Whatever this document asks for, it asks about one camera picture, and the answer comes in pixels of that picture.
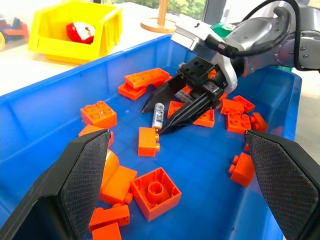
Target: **white table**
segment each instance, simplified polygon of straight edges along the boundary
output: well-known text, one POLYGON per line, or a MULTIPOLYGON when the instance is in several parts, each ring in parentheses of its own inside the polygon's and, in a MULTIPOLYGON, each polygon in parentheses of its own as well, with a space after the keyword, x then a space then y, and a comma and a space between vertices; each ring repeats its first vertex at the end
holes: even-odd
MULTIPOLYGON (((123 33, 121 42, 113 49, 113 53, 162 35, 140 27, 141 20, 155 17, 157 10, 131 2, 122 3, 120 6, 123 7, 123 33)), ((0 52, 0 96, 74 67, 74 64, 49 61, 43 54, 29 52, 26 44, 0 52)), ((294 72, 303 79, 296 141, 319 163, 320 74, 294 72)))

